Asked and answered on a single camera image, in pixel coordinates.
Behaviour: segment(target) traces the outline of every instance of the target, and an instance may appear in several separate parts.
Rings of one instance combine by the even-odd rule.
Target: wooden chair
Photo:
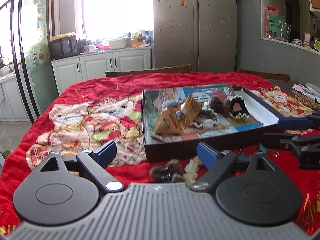
[[[131,71],[106,71],[106,77],[121,77],[126,75],[138,75],[138,74],[152,74],[152,73],[181,73],[187,74],[192,73],[191,65],[174,66],[174,67],[163,67],[163,68],[151,68],[143,70],[131,70]]]
[[[247,73],[259,76],[264,79],[273,79],[273,80],[282,80],[283,82],[288,83],[290,81],[289,74],[277,74],[277,73],[268,73],[268,72],[258,72],[252,70],[246,70],[237,67],[237,73]]]

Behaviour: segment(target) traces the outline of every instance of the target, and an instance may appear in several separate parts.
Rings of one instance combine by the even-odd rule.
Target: black circular pad
[[[64,184],[48,184],[36,191],[36,199],[42,204],[59,205],[72,197],[72,188]]]
[[[255,226],[276,226],[295,220],[301,193],[289,179],[272,173],[244,174],[222,182],[216,198],[223,211]]]
[[[70,175],[66,169],[34,170],[13,195],[20,220],[58,226],[79,220],[98,204],[99,191],[89,180]]]

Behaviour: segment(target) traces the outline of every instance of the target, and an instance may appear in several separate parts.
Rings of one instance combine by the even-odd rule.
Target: mug
[[[83,52],[96,51],[98,48],[94,44],[84,46]]]

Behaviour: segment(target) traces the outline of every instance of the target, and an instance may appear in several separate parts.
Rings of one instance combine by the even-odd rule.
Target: green sign
[[[284,19],[272,13],[269,14],[269,36],[280,37],[281,23]]]
[[[320,41],[319,40],[315,40],[315,44],[314,44],[313,48],[315,48],[317,51],[320,52]]]

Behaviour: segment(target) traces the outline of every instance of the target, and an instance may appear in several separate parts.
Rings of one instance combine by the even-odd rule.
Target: microwave
[[[77,35],[49,42],[50,59],[57,60],[80,54],[77,48]]]

